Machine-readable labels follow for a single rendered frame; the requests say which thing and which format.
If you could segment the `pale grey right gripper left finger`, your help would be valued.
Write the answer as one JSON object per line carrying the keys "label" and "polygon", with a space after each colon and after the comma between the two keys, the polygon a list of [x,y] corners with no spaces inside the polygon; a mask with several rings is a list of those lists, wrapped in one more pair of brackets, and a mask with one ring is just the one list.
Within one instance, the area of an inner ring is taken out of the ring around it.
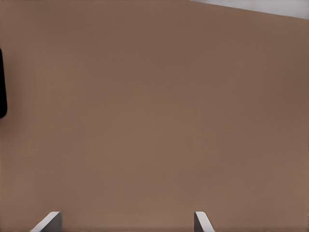
{"label": "pale grey right gripper left finger", "polygon": [[62,232],[62,212],[50,212],[29,232]]}

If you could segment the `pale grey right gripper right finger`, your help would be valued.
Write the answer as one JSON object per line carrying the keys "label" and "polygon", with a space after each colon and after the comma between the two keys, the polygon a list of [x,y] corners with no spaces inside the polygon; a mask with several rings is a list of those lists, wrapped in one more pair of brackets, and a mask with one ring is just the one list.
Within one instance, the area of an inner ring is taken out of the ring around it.
{"label": "pale grey right gripper right finger", "polygon": [[194,232],[215,232],[205,212],[194,213]]}

